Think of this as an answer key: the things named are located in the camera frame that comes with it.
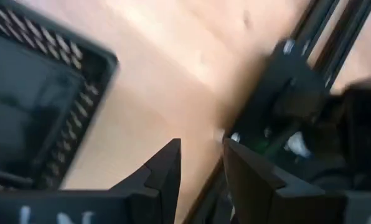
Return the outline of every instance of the screw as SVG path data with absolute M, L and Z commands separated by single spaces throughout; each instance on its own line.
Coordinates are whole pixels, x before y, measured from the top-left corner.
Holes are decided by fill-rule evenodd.
M 268 138 L 271 135 L 272 130 L 269 127 L 267 127 L 267 128 L 265 128 L 263 133 L 264 133 L 265 137 Z
M 231 139 L 233 139 L 236 142 L 240 142 L 241 141 L 241 136 L 240 136 L 239 133 L 234 133 L 234 134 L 231 135 Z
M 329 81 L 331 80 L 331 77 L 332 77 L 332 75 L 330 75 L 330 77 L 328 77 L 327 81 L 325 82 L 325 87 L 327 87 L 327 86 L 328 86 L 328 84 L 329 84 Z
M 293 46 L 295 45 L 295 41 L 294 40 L 287 40 L 286 43 L 285 43 L 285 46 L 284 46 L 284 49 L 283 49 L 283 52 L 285 55 L 289 55 L 293 49 Z
M 308 50 L 309 45 L 310 45 L 310 40 L 306 41 L 306 44 L 303 46 L 302 55 L 304 55 L 306 53 L 306 51 Z
M 303 134 L 300 131 L 294 133 L 287 140 L 286 144 L 288 145 L 289 150 L 298 156 L 308 158 L 311 155 L 310 150 L 307 148 L 307 146 L 304 143 Z

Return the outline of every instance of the black plastic part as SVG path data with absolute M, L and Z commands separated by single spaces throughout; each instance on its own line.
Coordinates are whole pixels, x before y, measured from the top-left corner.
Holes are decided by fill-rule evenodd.
M 335 82 L 370 12 L 371 0 L 351 0 L 322 50 L 314 69 L 324 76 L 328 90 Z
M 117 63 L 93 42 L 0 0 L 0 184 L 60 185 Z
M 311 1 L 301 22 L 296 26 L 291 37 L 304 46 L 305 58 L 310 56 L 338 3 L 339 0 Z
M 180 147 L 173 139 L 111 190 L 0 194 L 0 223 L 174 223 Z
M 371 223 L 371 192 L 345 192 L 344 223 Z
M 371 79 L 354 83 L 344 93 L 348 159 L 354 172 L 371 175 Z
M 224 167 L 240 223 L 339 223 L 346 198 L 270 164 L 231 139 L 225 141 Z
M 240 135 L 241 144 L 254 147 L 257 142 L 266 139 L 264 130 L 276 122 L 273 106 L 289 86 L 293 91 L 311 93 L 324 89 L 323 80 L 310 69 L 301 55 L 303 46 L 295 43 L 290 52 L 286 51 L 290 42 L 293 43 L 292 40 L 284 40 L 276 46 L 255 91 L 231 130 L 230 134 Z

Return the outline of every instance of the black metal rail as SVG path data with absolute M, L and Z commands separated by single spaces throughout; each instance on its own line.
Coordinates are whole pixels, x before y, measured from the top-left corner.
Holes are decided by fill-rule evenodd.
M 351 0 L 320 54 L 314 69 L 331 89 L 354 42 L 371 12 L 371 0 Z
M 304 45 L 303 57 L 306 59 L 310 56 L 338 3 L 339 0 L 312 1 L 296 26 L 291 37 Z

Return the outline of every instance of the wooden surface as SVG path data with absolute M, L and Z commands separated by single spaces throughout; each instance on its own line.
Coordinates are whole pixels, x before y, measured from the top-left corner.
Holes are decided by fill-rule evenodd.
M 234 122 L 265 56 L 291 33 L 308 4 L 307 0 L 20 2 L 101 42 L 121 62 L 63 187 L 108 189 L 172 138 L 181 138 L 176 223 L 184 220 L 216 165 L 222 149 L 218 136 Z M 371 75 L 371 16 L 345 65 L 336 90 Z

